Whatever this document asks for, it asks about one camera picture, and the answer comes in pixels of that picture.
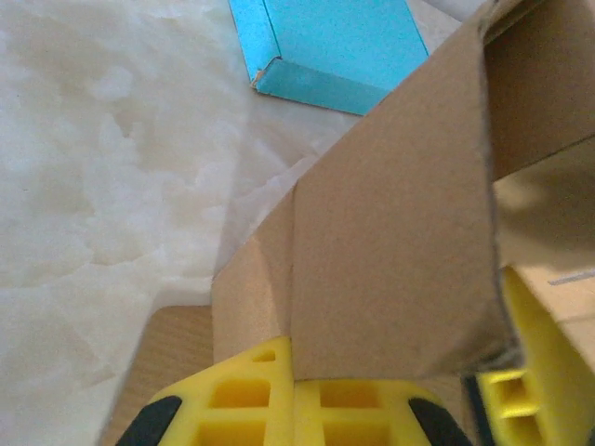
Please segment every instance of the blue box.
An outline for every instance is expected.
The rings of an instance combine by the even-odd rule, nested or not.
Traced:
[[[230,0],[260,93],[366,114],[428,56],[405,0]]]

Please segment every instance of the cardboard flap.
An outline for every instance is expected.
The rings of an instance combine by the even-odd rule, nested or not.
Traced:
[[[472,22],[298,182],[296,378],[447,374],[513,343],[484,84]]]
[[[595,135],[594,14],[544,1],[486,47],[496,177]]]
[[[517,3],[465,23],[273,210],[215,280],[216,357],[288,331],[296,379],[518,363],[492,180],[593,134],[595,46],[591,0]]]

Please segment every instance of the cardboard box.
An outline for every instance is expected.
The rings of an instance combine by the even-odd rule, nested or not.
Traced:
[[[428,56],[405,0],[230,0],[260,93],[365,114]]]
[[[299,180],[214,280],[216,361],[291,335],[296,379],[520,363],[500,299],[493,181],[592,143],[594,15],[593,0],[480,8]],[[591,206],[591,227],[592,196],[578,203]],[[522,273],[595,369],[593,280],[567,294],[548,286],[555,269]]]

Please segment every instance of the white marble surface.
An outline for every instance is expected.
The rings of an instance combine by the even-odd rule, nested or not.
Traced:
[[[93,443],[152,310],[355,121],[251,91],[226,0],[0,0],[0,444]]]

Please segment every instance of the marble floor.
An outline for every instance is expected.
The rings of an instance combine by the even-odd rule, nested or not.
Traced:
[[[92,444],[151,312],[356,121],[255,94],[226,0],[0,0],[0,444]]]

